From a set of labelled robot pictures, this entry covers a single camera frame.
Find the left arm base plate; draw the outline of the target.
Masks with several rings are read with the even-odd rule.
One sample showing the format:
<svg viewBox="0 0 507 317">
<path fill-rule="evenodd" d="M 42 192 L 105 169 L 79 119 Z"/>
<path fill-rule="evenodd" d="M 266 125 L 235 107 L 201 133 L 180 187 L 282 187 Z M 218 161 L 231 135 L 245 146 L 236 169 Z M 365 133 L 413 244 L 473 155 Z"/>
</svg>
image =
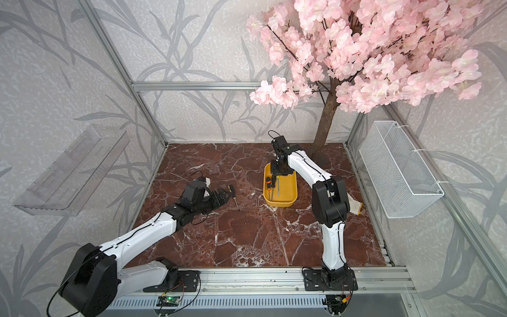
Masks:
<svg viewBox="0 0 507 317">
<path fill-rule="evenodd" d="M 189 292 L 194 293 L 200 285 L 200 272 L 194 270 L 178 270 L 169 272 L 160 285 L 143 289 L 144 293 Z"/>
</svg>

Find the yellow handled screwdriver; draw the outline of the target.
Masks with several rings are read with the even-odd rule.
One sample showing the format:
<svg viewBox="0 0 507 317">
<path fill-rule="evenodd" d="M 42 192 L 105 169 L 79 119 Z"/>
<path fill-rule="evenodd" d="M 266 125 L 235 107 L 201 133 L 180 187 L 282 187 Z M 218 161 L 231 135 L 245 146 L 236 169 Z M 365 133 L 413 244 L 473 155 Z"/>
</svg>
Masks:
<svg viewBox="0 0 507 317">
<path fill-rule="evenodd" d="M 274 189 L 276 187 L 276 176 L 271 176 L 271 189 Z"/>
</svg>

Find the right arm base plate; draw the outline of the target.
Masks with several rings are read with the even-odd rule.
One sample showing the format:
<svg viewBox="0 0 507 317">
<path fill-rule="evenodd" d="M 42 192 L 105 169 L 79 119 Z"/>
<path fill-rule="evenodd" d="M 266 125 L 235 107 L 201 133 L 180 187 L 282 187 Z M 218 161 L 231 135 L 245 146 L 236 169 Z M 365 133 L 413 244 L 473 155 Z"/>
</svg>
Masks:
<svg viewBox="0 0 507 317">
<path fill-rule="evenodd" d="M 357 291 L 355 272 L 348 266 L 329 270 L 303 267 L 304 288 L 306 291 Z"/>
</svg>

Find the black yellow stubby screwdriver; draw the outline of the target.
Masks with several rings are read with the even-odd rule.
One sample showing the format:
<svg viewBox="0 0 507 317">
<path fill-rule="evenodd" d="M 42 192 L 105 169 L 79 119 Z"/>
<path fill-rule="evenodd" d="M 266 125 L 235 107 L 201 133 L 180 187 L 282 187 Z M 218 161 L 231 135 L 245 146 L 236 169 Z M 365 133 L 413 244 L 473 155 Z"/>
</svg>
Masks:
<svg viewBox="0 0 507 317">
<path fill-rule="evenodd" d="M 240 211 L 237 198 L 236 198 L 236 190 L 232 184 L 228 185 L 228 199 L 232 199 L 235 203 L 236 209 Z"/>
</svg>

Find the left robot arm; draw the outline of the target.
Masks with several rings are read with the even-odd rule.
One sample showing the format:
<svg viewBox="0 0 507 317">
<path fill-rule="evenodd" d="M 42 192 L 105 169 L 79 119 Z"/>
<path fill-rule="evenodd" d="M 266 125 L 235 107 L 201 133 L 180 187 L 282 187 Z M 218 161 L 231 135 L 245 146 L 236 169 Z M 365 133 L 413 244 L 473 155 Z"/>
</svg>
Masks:
<svg viewBox="0 0 507 317">
<path fill-rule="evenodd" d="M 56 294 L 83 316 L 98 316 L 114 300 L 141 289 L 177 291 L 184 280 L 178 266 L 165 258 L 128 268 L 134 258 L 193 222 L 235 198 L 235 188 L 210 190 L 204 176 L 187 183 L 175 203 L 165 207 L 146 223 L 101 244 L 88 243 L 78 249 Z"/>
</svg>

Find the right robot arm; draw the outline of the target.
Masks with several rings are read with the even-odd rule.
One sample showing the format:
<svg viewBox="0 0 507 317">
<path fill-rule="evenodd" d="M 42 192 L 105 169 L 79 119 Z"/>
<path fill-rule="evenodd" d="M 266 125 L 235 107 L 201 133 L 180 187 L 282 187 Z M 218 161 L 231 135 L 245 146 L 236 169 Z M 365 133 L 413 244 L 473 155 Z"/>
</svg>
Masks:
<svg viewBox="0 0 507 317">
<path fill-rule="evenodd" d="M 345 181 L 326 172 L 300 145 L 289 145 L 284 136 L 271 140 L 276 158 L 272 160 L 271 187 L 279 189 L 284 176 L 297 173 L 312 189 L 312 212 L 322 228 L 322 278 L 328 284 L 346 276 L 344 231 L 351 206 Z"/>
</svg>

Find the yellow plastic storage box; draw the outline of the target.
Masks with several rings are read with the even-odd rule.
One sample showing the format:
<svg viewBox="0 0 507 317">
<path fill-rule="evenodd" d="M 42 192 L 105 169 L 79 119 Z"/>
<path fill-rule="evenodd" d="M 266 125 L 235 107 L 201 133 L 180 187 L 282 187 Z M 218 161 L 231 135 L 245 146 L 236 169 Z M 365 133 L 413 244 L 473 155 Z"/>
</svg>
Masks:
<svg viewBox="0 0 507 317">
<path fill-rule="evenodd" d="M 269 193 L 266 192 L 265 187 L 265 178 L 269 176 L 271 178 L 271 164 L 268 163 L 264 168 L 264 176 L 263 176 L 263 195 L 268 206 L 271 207 L 290 207 L 294 204 L 294 202 L 298 198 L 298 190 L 297 190 L 297 173 L 293 173 L 288 176 L 279 176 L 280 177 L 280 197 L 277 195 L 276 187 L 271 189 Z"/>
</svg>

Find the black orange small screwdriver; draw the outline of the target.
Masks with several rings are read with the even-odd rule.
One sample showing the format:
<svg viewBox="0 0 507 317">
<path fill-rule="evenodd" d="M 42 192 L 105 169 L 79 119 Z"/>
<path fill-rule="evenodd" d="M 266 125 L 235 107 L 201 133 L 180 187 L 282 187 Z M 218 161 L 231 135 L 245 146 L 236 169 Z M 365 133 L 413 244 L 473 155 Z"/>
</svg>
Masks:
<svg viewBox="0 0 507 317">
<path fill-rule="evenodd" d="M 265 187 L 266 192 L 269 193 L 271 191 L 271 178 L 269 176 L 265 178 Z"/>
</svg>

